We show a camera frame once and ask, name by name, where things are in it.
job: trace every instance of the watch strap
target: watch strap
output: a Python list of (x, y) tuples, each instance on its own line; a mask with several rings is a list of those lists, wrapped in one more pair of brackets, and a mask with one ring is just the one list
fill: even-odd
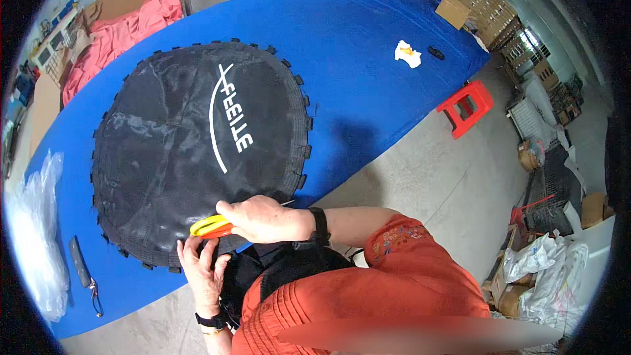
[(199, 316), (199, 314), (195, 313), (195, 319), (197, 320), (198, 324), (205, 327), (215, 328), (217, 330), (226, 327), (226, 319), (223, 316), (222, 312), (219, 312), (219, 314), (215, 315), (211, 319), (202, 318)]
[(326, 222), (326, 214), (324, 210), (319, 207), (310, 207), (309, 211), (314, 215), (316, 228), (315, 232), (311, 233), (308, 242), (327, 247), (330, 245), (329, 238), (331, 237), (331, 233), (329, 233), (329, 226)]

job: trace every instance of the white curved line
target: white curved line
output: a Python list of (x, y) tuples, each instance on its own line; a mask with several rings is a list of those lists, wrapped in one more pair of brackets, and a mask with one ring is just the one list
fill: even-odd
[(208, 110), (208, 122), (210, 123), (210, 139), (213, 142), (213, 150), (215, 151), (215, 157), (217, 157), (217, 163), (219, 163), (219, 166), (222, 168), (224, 174), (226, 174), (228, 170), (226, 169), (226, 165), (223, 164), (222, 157), (219, 156), (219, 150), (217, 149), (217, 140), (215, 139), (215, 127), (213, 126), (213, 107), (215, 106), (215, 95), (217, 95), (219, 85), (221, 83), (224, 84), (224, 86), (226, 85), (226, 73), (228, 73), (228, 70), (230, 70), (233, 65), (234, 63), (228, 66), (228, 68), (224, 71), (222, 65), (219, 64), (220, 77), (217, 81), (217, 84), (215, 85), (215, 89), (213, 90), (213, 95), (210, 97), (210, 108)]

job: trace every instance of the hand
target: hand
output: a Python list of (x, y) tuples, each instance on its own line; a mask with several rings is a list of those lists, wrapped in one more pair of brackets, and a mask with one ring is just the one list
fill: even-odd
[(289, 209), (262, 195), (242, 203), (219, 201), (217, 213), (234, 225), (232, 234), (253, 243), (304, 241), (316, 230), (316, 220), (308, 210)]
[(230, 256), (228, 254), (219, 256), (215, 262), (215, 270), (210, 269), (213, 261), (213, 252), (219, 243), (218, 239), (207, 242), (200, 255), (197, 255), (197, 248), (203, 239), (197, 236), (189, 236), (186, 243), (177, 241), (177, 256), (184, 269), (186, 280), (189, 281), (197, 314), (204, 319), (210, 319), (219, 313), (219, 295), (223, 287), (223, 272), (226, 269)]

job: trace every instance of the blue table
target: blue table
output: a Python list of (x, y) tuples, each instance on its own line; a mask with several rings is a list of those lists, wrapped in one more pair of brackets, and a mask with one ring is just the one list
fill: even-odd
[[(121, 318), (186, 282), (184, 274), (148, 271), (119, 255), (100, 236), (92, 208), (92, 134), (139, 61), (156, 50), (231, 37), (274, 46), (302, 76), (311, 99), (313, 152), (304, 166), (306, 184), (295, 195), (307, 207), (392, 146), (490, 58), (472, 36), (439, 17), (436, 6), (435, 0), (232, 0), (155, 33), (104, 68), (59, 114), (27, 169), (27, 176), (40, 170), (49, 149), (64, 153), (56, 188), (62, 252), (69, 260), (67, 242), (76, 234), (105, 310), (95, 316), (90, 291), (69, 264), (71, 301), (52, 324), (56, 337)], [(400, 39), (422, 52), (420, 67), (394, 60)], [(430, 45), (445, 60), (431, 56)]]

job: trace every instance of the scissors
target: scissors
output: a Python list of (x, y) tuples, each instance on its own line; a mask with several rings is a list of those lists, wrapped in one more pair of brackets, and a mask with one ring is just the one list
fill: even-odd
[[(286, 201), (281, 205), (287, 205), (291, 203), (291, 201)], [(210, 216), (207, 218), (200, 219), (196, 223), (191, 226), (191, 234), (193, 236), (199, 236), (202, 239), (214, 239), (219, 237), (228, 236), (232, 233), (232, 228), (234, 225), (228, 221), (221, 214), (217, 214), (216, 216)]]

